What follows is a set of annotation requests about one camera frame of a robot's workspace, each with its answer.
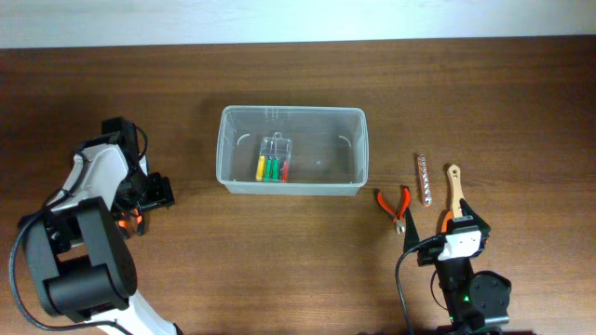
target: small plastic box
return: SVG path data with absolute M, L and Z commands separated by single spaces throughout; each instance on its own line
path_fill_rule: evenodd
M 274 136 L 291 142 L 287 180 L 257 181 L 264 139 Z M 231 193 L 354 195 L 368 180 L 368 171 L 368 132 L 361 109 L 228 106 L 223 110 L 216 174 Z
M 291 162 L 291 140 L 280 132 L 263 137 L 257 163 L 256 181 L 287 182 Z

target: wooden table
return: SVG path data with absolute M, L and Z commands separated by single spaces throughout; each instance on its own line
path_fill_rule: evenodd
M 17 221 L 62 185 L 76 144 L 117 115 L 144 128 L 151 168 L 171 180 L 176 205 L 150 213 L 149 233 L 128 246 L 143 296 L 186 334 L 402 332 L 403 237 L 372 189 L 392 204 L 401 184 L 415 189 L 414 153 L 427 156 L 435 199 L 412 203 L 422 237 L 447 208 L 446 163 L 461 167 L 468 202 L 492 225 L 473 265 L 513 283 L 506 329 L 596 328 L 594 36 L 4 50 L 0 61 L 5 334 L 44 333 L 8 291 Z M 367 185 L 354 197 L 229 194 L 215 146 L 232 104 L 363 109 Z M 44 315 L 28 273 L 20 255 L 32 312 L 68 323 Z M 414 257 L 402 268 L 417 328 L 449 323 L 432 273 Z

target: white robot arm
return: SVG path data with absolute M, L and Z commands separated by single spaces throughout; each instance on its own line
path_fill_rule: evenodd
M 142 215 L 174 203 L 169 180 L 159 173 L 147 174 L 146 146 L 139 153 L 137 129 L 123 118 L 106 120 L 100 137 L 81 144 L 63 188 L 40 211 L 21 220 L 22 247 L 37 296 L 48 314 L 102 325 L 98 326 L 101 330 L 114 335 L 123 333 L 121 328 L 131 334 L 182 334 L 137 290 L 134 262 L 115 225 L 123 212 L 138 209 Z M 81 244 L 88 255 L 59 260 L 59 254 Z M 21 308 L 14 272 L 10 273 L 17 304 L 32 321 Z

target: wire cutters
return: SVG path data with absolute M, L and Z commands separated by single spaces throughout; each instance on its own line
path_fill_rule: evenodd
M 393 211 L 391 207 L 387 204 L 385 199 L 383 198 L 383 194 L 381 194 L 381 190 L 374 189 L 374 198 L 376 202 L 381 206 L 381 208 L 389 214 L 389 218 L 393 221 L 395 225 L 395 230 L 398 234 L 404 233 L 406 231 L 406 227 L 404 225 L 405 222 L 405 213 L 406 209 L 410 206 L 410 201 L 412 200 L 412 196 L 410 195 L 410 189 L 407 186 L 402 188 L 403 190 L 403 202 L 401 204 L 401 208 L 399 214 L 397 211 Z
M 130 219 L 133 219 L 133 218 L 137 223 L 136 224 L 137 235 L 141 236 L 141 235 L 145 234 L 145 217 L 144 217 L 144 214 L 142 213 L 141 206 L 139 205 L 139 203 L 137 203 L 137 206 L 132 209 L 132 212 L 130 212 L 130 213 L 121 212 L 120 217 L 117 220 L 118 230 L 120 231 L 120 233 L 122 234 L 124 239 L 129 239 L 129 237 L 130 237 L 129 230 L 128 230 L 127 226 L 128 226 L 128 222 L 130 221 Z

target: plastic storage bin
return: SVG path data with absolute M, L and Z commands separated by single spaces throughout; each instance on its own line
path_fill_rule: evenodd
M 263 138 L 291 140 L 286 182 L 258 182 Z M 369 173 L 366 117 L 358 108 L 228 106 L 217 180 L 234 194 L 354 195 Z

